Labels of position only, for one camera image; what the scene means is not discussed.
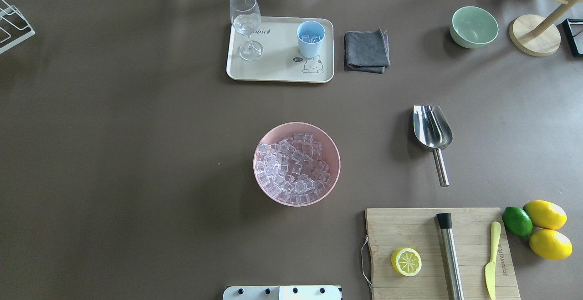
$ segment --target brown table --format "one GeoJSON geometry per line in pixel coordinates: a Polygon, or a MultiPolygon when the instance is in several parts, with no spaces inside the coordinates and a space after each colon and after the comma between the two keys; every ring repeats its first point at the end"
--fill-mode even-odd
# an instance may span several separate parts
{"type": "MultiPolygon", "coordinates": [[[[574,254],[547,261],[510,237],[523,299],[577,299],[583,284],[583,61],[563,43],[535,58],[511,43],[548,0],[259,0],[266,16],[335,28],[322,85],[225,73],[229,0],[6,0],[37,34],[0,56],[0,298],[220,299],[228,285],[342,285],[370,299],[360,267],[368,207],[563,206],[574,254]],[[501,31],[477,50],[448,34],[464,5],[501,31]],[[385,74],[348,71],[343,36],[387,29],[385,74]],[[281,105],[300,98],[299,109],[281,105]],[[454,131],[440,188],[412,133],[412,106],[454,131]],[[328,132],[342,172],[304,208],[278,205],[251,159],[274,126],[328,132]]],[[[583,5],[568,17],[581,18],[583,5]]]]}

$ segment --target gray cloth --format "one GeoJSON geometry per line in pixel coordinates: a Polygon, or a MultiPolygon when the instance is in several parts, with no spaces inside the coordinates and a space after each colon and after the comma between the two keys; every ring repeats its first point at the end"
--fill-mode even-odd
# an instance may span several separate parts
{"type": "Polygon", "coordinates": [[[352,70],[382,74],[389,61],[389,41],[381,29],[375,32],[349,31],[344,35],[346,65],[352,70]]]}

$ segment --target water in wine glass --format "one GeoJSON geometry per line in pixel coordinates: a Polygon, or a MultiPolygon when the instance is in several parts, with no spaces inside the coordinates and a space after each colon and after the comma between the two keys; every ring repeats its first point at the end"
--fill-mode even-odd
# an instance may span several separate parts
{"type": "Polygon", "coordinates": [[[245,36],[253,34],[261,23],[261,16],[256,13],[252,14],[241,14],[233,20],[233,26],[239,34],[245,36]]]}

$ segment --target light blue cup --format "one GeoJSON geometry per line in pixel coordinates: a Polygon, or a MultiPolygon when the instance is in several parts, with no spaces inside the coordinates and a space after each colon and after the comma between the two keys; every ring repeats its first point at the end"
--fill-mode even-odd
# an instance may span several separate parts
{"type": "Polygon", "coordinates": [[[462,7],[451,18],[450,34],[460,46],[477,49],[498,36],[498,22],[483,8],[462,7]]]}
{"type": "Polygon", "coordinates": [[[300,53],[306,58],[311,58],[318,55],[320,49],[322,48],[322,43],[325,36],[326,31],[320,23],[312,20],[302,22],[297,27],[297,42],[300,45],[300,53]],[[315,43],[312,43],[311,41],[308,42],[302,39],[302,35],[305,34],[309,34],[312,38],[318,36],[320,40],[316,41],[315,43]]]}

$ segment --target wooden cutting board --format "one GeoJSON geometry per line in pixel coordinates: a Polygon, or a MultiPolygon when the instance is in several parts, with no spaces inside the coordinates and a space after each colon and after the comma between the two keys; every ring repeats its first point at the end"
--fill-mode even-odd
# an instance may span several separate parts
{"type": "Polygon", "coordinates": [[[490,225],[502,225],[496,260],[496,299],[520,300],[500,208],[369,208],[366,210],[371,254],[373,300],[452,299],[447,260],[435,215],[451,213],[462,288],[466,300],[489,300],[484,266],[490,261],[490,225]],[[391,265],[394,250],[419,252],[421,271],[399,275],[391,265]]]}

